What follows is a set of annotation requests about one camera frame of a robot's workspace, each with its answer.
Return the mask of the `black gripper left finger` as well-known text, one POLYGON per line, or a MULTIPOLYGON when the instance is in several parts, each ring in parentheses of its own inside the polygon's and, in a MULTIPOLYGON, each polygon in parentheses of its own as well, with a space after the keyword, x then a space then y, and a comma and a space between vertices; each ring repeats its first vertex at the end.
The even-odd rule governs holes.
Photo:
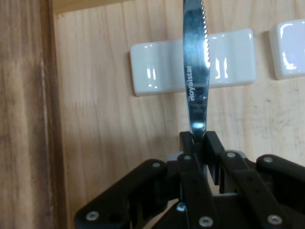
POLYGON ((184 210, 173 209, 167 229, 217 229, 220 218, 204 173, 208 154, 220 145, 214 131, 195 143, 180 133, 183 152, 176 160, 149 159, 77 211, 78 229, 140 229, 162 213, 173 199, 184 210))

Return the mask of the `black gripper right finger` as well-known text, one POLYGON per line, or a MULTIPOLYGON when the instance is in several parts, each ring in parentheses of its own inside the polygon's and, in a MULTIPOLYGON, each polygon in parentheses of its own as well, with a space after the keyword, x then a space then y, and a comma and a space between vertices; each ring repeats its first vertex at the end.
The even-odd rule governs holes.
POLYGON ((246 220, 260 229, 305 227, 305 168, 276 155, 255 162, 226 151, 216 132, 203 139, 203 157, 220 193, 236 193, 247 208, 246 220))

